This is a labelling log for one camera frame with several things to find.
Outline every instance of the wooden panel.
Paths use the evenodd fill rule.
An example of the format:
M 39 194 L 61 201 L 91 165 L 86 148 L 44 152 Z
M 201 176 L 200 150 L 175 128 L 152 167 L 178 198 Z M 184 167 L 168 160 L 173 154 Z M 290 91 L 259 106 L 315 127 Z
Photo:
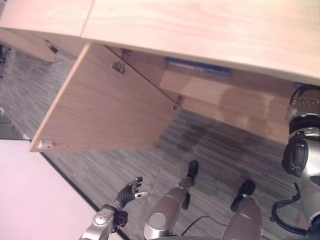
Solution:
M 80 36 L 94 0 L 9 0 L 0 27 Z
M 106 47 L 85 45 L 33 141 L 52 140 L 51 151 L 150 146 L 176 116 L 173 102 L 135 70 L 110 66 L 119 58 Z
M 249 116 L 191 97 L 183 98 L 182 108 L 282 144 L 288 143 L 289 128 L 284 120 L 275 122 Z M 279 112 L 280 120 L 284 119 L 284 113 L 285 109 Z
M 45 62 L 54 62 L 56 55 L 45 43 L 28 32 L 16 35 L 14 32 L 0 28 L 0 43 L 39 58 Z
M 122 56 L 120 48 L 109 48 L 119 57 Z M 125 61 L 155 86 L 159 87 L 167 66 L 164 56 L 144 53 L 141 51 L 131 51 L 130 55 L 125 58 Z M 179 94 L 165 89 L 162 89 L 162 91 L 176 103 L 178 102 Z
M 82 36 L 320 85 L 319 24 L 319 0 L 96 0 Z
M 4 0 L 0 0 L 0 17 L 1 17 L 2 11 L 5 8 L 5 5 L 6 5 L 6 2 Z
M 77 58 L 79 56 L 86 44 L 84 39 L 77 36 L 69 36 L 46 32 L 34 32 L 33 34 L 35 34 L 43 40 L 49 41 L 59 50 L 68 53 L 73 58 Z
M 243 115 L 285 124 L 294 83 L 241 70 L 226 77 L 169 65 L 160 87 Z

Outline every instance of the robot leg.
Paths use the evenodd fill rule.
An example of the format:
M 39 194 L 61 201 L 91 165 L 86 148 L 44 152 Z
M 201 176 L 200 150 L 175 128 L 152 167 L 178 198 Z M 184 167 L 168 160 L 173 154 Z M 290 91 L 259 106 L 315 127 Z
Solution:
M 144 225 L 144 238 L 146 240 L 172 235 L 173 227 L 178 221 L 181 208 L 188 209 L 190 202 L 189 190 L 194 185 L 198 169 L 198 162 L 191 161 L 187 177 L 183 178 L 177 187 L 165 194 L 153 208 Z

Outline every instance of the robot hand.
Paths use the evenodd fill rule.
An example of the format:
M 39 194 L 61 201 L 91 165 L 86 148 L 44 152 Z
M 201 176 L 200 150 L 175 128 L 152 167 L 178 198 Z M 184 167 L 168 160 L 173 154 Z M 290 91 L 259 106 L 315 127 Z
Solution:
M 141 176 L 135 178 L 118 193 L 112 204 L 103 205 L 79 240 L 107 240 L 112 232 L 124 227 L 128 221 L 128 213 L 122 209 L 129 202 L 148 195 L 147 191 L 138 190 L 142 181 Z
M 128 203 L 135 199 L 143 198 L 148 195 L 147 191 L 139 191 L 137 188 L 141 186 L 142 177 L 139 176 L 136 179 L 129 182 L 116 196 L 115 201 L 119 202 L 123 209 Z

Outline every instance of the cabinet door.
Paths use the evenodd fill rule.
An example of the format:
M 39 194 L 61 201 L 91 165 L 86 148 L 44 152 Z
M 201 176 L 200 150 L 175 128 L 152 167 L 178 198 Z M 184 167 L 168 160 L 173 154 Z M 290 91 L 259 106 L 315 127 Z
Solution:
M 133 68 L 111 66 L 120 58 L 100 44 L 86 44 L 35 134 L 53 141 L 46 151 L 144 148 L 180 111 Z

